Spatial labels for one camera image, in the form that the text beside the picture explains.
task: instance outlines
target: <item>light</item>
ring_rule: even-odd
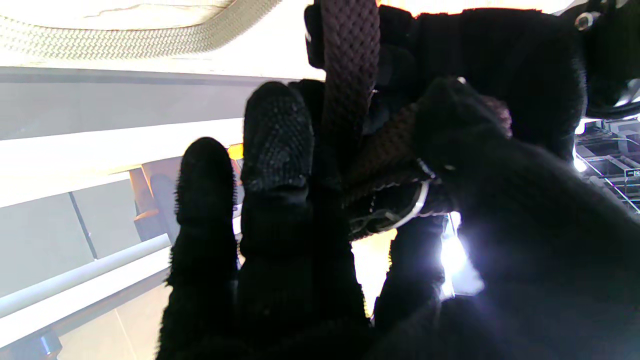
[[[244,148],[243,145],[239,143],[236,145],[231,145],[227,149],[227,152],[229,153],[229,158],[231,158],[231,160],[240,160],[243,158]]]
[[[579,159],[573,159],[573,166],[579,172],[583,172],[587,170],[587,165],[582,160],[579,160]]]
[[[578,126],[575,128],[575,131],[573,132],[576,135],[580,135],[584,133],[585,130],[585,124],[587,123],[586,119],[582,119],[580,120],[580,124],[578,124]]]
[[[578,155],[578,152],[575,150],[575,145],[573,146],[573,166],[579,172],[587,170],[587,164],[585,164],[584,160]]]
[[[457,236],[442,239],[440,261],[447,277],[458,273],[467,264],[467,253]]]

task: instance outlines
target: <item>braided rope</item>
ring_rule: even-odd
[[[236,0],[222,13],[201,24],[166,29],[49,28],[0,16],[0,47],[64,60],[138,59],[204,53],[238,37],[280,1]]]
[[[322,0],[326,93],[322,132],[350,164],[360,144],[378,75],[380,17],[375,0]]]

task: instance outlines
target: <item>black strap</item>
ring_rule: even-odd
[[[531,10],[531,13],[538,12],[537,10]],[[532,51],[535,51],[544,39],[548,38],[552,29],[555,28],[553,26],[547,26],[541,29],[540,26],[530,26],[530,29],[528,29],[526,34],[520,39],[518,45],[513,48],[511,54],[506,58],[502,66],[502,71],[496,74],[493,79],[493,84],[490,87],[498,99],[503,100],[507,96],[511,82],[526,57]]]
[[[424,21],[427,36],[427,77],[464,76],[460,38],[460,16],[440,13]]]

